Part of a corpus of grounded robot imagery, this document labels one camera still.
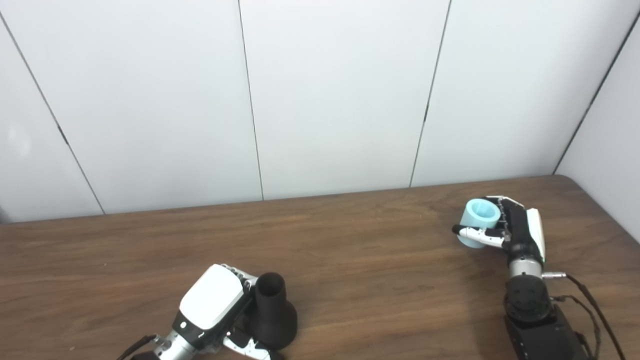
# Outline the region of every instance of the black cable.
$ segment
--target black cable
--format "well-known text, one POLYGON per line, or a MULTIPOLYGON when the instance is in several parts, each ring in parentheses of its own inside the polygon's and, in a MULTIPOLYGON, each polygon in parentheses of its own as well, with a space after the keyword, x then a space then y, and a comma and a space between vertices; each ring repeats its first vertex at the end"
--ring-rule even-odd
POLYGON ((604 317, 604 314, 602 313, 602 310, 600 310, 600 306, 598 306, 598 303, 596 302, 596 299, 593 298, 593 296, 589 292, 589 289, 587 289, 587 287, 585 285, 583 285, 580 281, 578 281, 576 278, 574 278, 573 276, 571 276, 569 274, 566 274, 566 278, 571 280, 576 286, 578 286, 578 289, 580 289, 580 291, 582 292, 584 297, 587 298, 587 301, 589 302, 589 304, 591 304, 591 306, 593 306, 593 309, 595 309, 596 313, 598 313, 598 317, 600 318, 600 321, 602 321, 602 325, 604 326, 605 330, 609 333, 609 337, 611 338, 611 341, 613 342, 613 346, 616 347, 616 351, 618 352, 618 356, 620 357, 620 360, 626 360, 626 357, 625 357, 624 353, 622 352, 622 348, 620 347, 620 344, 618 343, 618 339, 616 338, 616 335, 613 333, 613 330, 611 329, 611 326, 609 325, 609 322, 604 317))
POLYGON ((596 320, 596 317, 593 314, 593 312, 587 307, 587 305, 582 303, 582 301, 580 301, 577 297, 573 295, 554 296, 554 297, 551 297, 551 299, 558 302, 564 302, 566 299, 572 299, 576 304, 582 306, 582 308, 589 314, 589 317, 591 318, 591 322, 593 322, 593 335, 596 338, 596 348, 593 354, 591 354, 591 349, 589 348, 589 345, 587 344, 586 339, 584 339, 584 335, 579 334, 578 332, 576 332, 576 335, 578 336, 578 339, 580 340, 580 342, 585 346, 585 350, 589 358, 592 360, 598 360, 598 356, 600 356, 600 345, 602 344, 602 339, 600 336, 600 326, 598 325, 598 321, 596 320))
POLYGON ((124 350, 122 355, 118 356, 118 359, 116 359, 116 360, 124 360, 124 359, 126 359, 129 355, 131 355, 135 351, 137 351, 137 349, 139 349, 139 348, 145 346, 146 344, 150 343, 151 341, 153 341, 156 338, 156 336, 157 336, 157 334, 143 336, 142 339, 136 341, 127 350, 124 350))

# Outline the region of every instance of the white robotic hand cover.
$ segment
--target white robotic hand cover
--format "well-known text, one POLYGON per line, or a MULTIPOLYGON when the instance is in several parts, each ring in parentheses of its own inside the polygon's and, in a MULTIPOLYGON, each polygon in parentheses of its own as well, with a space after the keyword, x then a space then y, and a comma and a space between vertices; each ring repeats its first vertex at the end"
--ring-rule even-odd
POLYGON ((215 264, 202 274, 180 301, 180 311, 197 327, 214 327, 243 295, 238 276, 215 264))
POLYGON ((529 234, 540 250, 542 261, 545 261, 545 233, 542 231, 542 220, 538 209, 528 209, 527 219, 529 220, 529 234))

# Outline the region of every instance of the wood grain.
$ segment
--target wood grain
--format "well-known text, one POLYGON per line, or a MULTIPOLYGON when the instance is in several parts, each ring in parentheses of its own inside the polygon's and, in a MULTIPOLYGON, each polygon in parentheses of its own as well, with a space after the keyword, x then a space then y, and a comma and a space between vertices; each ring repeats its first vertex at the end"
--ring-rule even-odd
MULTIPOLYGON (((490 194, 540 209, 547 270, 586 283, 627 357, 640 357, 640 246, 561 176, 2 225, 0 353, 114 359, 167 333, 185 291, 228 263, 285 277, 300 318, 289 359, 514 359, 506 258, 450 231, 468 199, 490 194)), ((563 309, 593 341, 586 313, 563 309)), ((602 359, 615 359, 603 337, 602 359)))

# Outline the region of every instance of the black bottle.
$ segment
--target black bottle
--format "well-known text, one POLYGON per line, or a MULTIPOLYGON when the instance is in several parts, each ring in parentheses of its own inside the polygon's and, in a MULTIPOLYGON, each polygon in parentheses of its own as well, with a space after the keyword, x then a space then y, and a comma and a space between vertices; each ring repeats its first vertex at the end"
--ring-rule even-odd
POLYGON ((287 301, 284 279, 268 272, 255 285, 255 303, 247 311, 253 337, 270 350, 290 344, 298 332, 296 308, 287 301))

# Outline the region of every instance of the silver metal cylinder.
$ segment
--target silver metal cylinder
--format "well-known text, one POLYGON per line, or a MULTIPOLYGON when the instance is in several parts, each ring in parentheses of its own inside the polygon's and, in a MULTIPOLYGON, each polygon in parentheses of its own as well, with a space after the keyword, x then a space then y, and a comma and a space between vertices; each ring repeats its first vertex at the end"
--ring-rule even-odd
POLYGON ((509 264, 509 276, 533 275, 542 278, 542 265, 532 258, 516 259, 509 264))
POLYGON ((551 271, 551 272, 548 271, 548 272, 542 273, 543 279, 561 279, 563 277, 566 277, 566 273, 559 272, 559 271, 551 271))
POLYGON ((166 339, 167 343, 154 350, 160 360, 191 360, 196 354, 196 349, 174 330, 166 339))

